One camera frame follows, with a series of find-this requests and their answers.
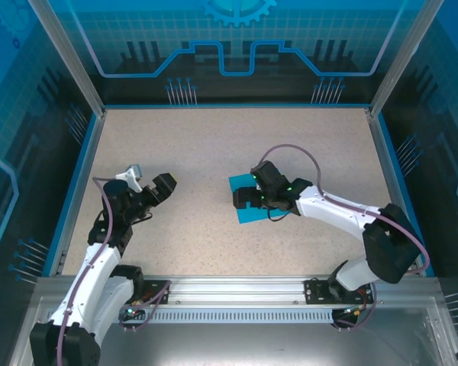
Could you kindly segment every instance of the enclosure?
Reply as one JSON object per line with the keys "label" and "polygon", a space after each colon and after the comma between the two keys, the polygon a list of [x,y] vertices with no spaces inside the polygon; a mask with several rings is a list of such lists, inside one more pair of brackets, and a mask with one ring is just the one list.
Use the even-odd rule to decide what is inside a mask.
{"label": "enclosure", "polygon": [[[234,208],[281,143],[326,191],[400,206],[431,257],[377,283],[363,331],[303,287],[362,242]],[[316,184],[304,154],[270,158]],[[178,183],[121,262],[172,285],[100,365],[458,364],[458,0],[0,1],[0,364],[32,364],[102,209],[91,178],[132,164]]]}

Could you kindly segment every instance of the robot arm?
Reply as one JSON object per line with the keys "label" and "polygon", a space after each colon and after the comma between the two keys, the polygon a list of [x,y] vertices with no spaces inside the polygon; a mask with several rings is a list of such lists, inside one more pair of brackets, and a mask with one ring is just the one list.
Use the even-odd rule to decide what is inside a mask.
{"label": "robot arm", "polygon": [[[158,175],[156,187],[139,186],[141,172],[132,165],[125,173],[104,185],[104,192],[112,209],[112,231],[108,246],[95,264],[85,273],[92,258],[105,240],[108,231],[108,211],[95,220],[89,234],[89,247],[73,284],[47,324],[36,324],[30,341],[36,366],[56,364],[56,344],[65,312],[69,313],[63,340],[63,359],[66,364],[83,366],[98,364],[100,347],[105,333],[127,303],[139,299],[143,293],[143,273],[139,267],[119,265],[133,231],[132,225],[145,220],[149,210],[165,201],[173,192],[176,181],[170,174]],[[68,308],[73,288],[80,282],[73,305]]]}
{"label": "robot arm", "polygon": [[[378,208],[357,204],[320,191],[311,182],[300,178],[290,183],[268,161],[251,169],[251,174],[257,186],[239,188],[233,193],[236,208],[246,208],[249,201],[251,207],[267,210],[278,208],[297,216],[322,220],[346,231],[364,244],[366,255],[344,262],[327,281],[328,290],[336,301],[344,299],[346,292],[355,291],[379,279],[389,283],[399,282],[420,253],[410,239],[366,214],[385,216],[417,237],[400,207],[388,204],[385,208]],[[359,208],[364,213],[334,202]]]}

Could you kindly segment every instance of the beige work surface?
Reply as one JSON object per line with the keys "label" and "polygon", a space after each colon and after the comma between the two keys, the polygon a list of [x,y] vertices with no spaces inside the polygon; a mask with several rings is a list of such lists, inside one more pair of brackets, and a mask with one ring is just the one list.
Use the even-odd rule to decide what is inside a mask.
{"label": "beige work surface", "polygon": [[[319,161],[332,194],[383,207],[389,202],[364,110],[313,108],[109,111],[91,176],[113,177],[137,163],[149,183],[170,172],[173,195],[134,226],[122,259],[147,275],[325,275],[363,252],[351,235],[320,220],[239,224],[228,178],[249,173],[268,148],[294,143]],[[287,178],[316,181],[311,160],[293,149],[269,159]],[[89,180],[63,273],[82,263],[102,208]]]}

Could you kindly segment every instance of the blue cloth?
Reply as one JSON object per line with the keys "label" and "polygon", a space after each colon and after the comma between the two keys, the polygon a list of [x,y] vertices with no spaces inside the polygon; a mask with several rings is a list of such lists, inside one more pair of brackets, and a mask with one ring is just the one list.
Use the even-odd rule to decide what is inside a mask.
{"label": "blue cloth", "polygon": [[[229,185],[231,186],[231,191],[234,193],[238,188],[242,187],[256,187],[256,182],[251,174],[237,175],[235,177],[229,178]],[[239,223],[251,223],[258,220],[267,220],[268,213],[266,208],[255,208],[250,207],[250,203],[246,203],[247,208],[238,208],[237,219]],[[285,215],[286,212],[281,210],[271,210],[271,217],[278,217]]]}

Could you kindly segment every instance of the gear graphic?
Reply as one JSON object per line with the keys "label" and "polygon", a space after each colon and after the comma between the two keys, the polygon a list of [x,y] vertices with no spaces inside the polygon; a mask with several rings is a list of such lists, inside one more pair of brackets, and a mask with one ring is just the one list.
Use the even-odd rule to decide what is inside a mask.
{"label": "gear graphic", "polygon": [[201,0],[201,5],[214,21],[222,21],[225,27],[239,27],[241,23],[249,26],[252,21],[260,21],[261,15],[268,15],[276,6],[276,0]]}
{"label": "gear graphic", "polygon": [[20,39],[20,34],[27,29],[30,19],[27,0],[0,0],[0,22],[14,39]]}

